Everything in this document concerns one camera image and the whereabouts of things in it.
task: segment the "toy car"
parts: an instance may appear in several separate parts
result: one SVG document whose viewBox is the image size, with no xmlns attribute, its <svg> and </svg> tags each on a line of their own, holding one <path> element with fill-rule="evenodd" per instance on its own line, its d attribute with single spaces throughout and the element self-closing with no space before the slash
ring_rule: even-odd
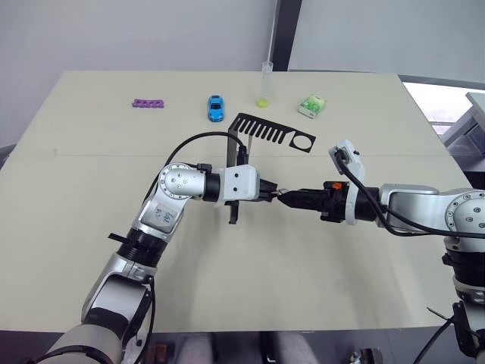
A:
<svg viewBox="0 0 485 364">
<path fill-rule="evenodd" d="M 224 100 L 219 95 L 209 97 L 207 103 L 207 116 L 210 121 L 222 121 L 224 119 Z"/>
</svg>

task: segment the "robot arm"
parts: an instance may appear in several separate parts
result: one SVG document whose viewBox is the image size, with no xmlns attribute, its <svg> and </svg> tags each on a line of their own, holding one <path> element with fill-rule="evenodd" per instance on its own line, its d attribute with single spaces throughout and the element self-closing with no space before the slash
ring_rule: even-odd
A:
<svg viewBox="0 0 485 364">
<path fill-rule="evenodd" d="M 111 239 L 122 244 L 89 292 L 81 325 L 62 335 L 37 362 L 119 363 L 122 349 L 136 335 L 153 303 L 158 261 L 174 236 L 189 199 L 223 205 L 229 201 L 260 200 L 259 195 L 259 173 L 251 165 L 223 168 L 219 173 L 211 173 L 210 165 L 200 169 L 184 163 L 166 165 L 127 236 L 110 234 Z"/>
<path fill-rule="evenodd" d="M 364 187 L 365 193 L 359 183 L 364 169 L 352 144 L 344 140 L 329 153 L 351 182 L 325 182 L 323 190 L 281 191 L 278 199 L 292 208 L 319 211 L 324 221 L 376 221 L 400 236 L 445 235 L 443 263 L 453 268 L 461 299 L 453 305 L 458 345 L 465 355 L 485 362 L 485 191 L 440 193 L 426 186 L 384 184 Z"/>
</svg>

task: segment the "purple toy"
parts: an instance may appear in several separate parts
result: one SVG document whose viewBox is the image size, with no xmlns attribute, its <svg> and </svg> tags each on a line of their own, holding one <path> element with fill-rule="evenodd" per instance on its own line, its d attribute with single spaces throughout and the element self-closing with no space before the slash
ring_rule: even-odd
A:
<svg viewBox="0 0 485 364">
<path fill-rule="evenodd" d="M 134 108 L 163 108 L 164 100 L 141 100 L 135 99 L 133 104 Z"/>
</svg>

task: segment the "white wall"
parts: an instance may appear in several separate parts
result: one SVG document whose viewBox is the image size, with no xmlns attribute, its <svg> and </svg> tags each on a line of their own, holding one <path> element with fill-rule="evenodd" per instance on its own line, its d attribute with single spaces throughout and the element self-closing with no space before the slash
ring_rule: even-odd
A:
<svg viewBox="0 0 485 364">
<path fill-rule="evenodd" d="M 274 0 L 0 1 L 0 146 L 64 70 L 258 70 Z"/>
<path fill-rule="evenodd" d="M 289 68 L 485 82 L 485 1 L 303 0 Z"/>
</svg>

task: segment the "beige table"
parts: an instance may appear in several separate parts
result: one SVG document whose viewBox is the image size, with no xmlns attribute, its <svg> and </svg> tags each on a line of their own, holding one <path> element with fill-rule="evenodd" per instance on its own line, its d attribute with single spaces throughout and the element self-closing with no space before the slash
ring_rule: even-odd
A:
<svg viewBox="0 0 485 364">
<path fill-rule="evenodd" d="M 257 73 L 68 72 L 0 171 L 0 329 L 65 331 L 169 152 L 188 136 L 226 130 L 237 112 L 317 135 L 310 154 L 253 140 L 251 163 L 289 189 L 342 179 L 327 149 L 348 138 L 366 184 L 467 187 L 399 79 L 388 74 L 274 74 L 274 101 L 254 106 Z M 222 123 L 206 99 L 226 99 Z M 315 120 L 296 113 L 328 99 Z M 133 109 L 163 98 L 164 109 Z M 225 140 L 194 142 L 185 162 L 224 165 Z M 439 237 L 398 238 L 374 223 L 319 221 L 274 203 L 190 202 L 156 278 L 156 331 L 393 328 L 437 325 L 456 300 Z"/>
</svg>

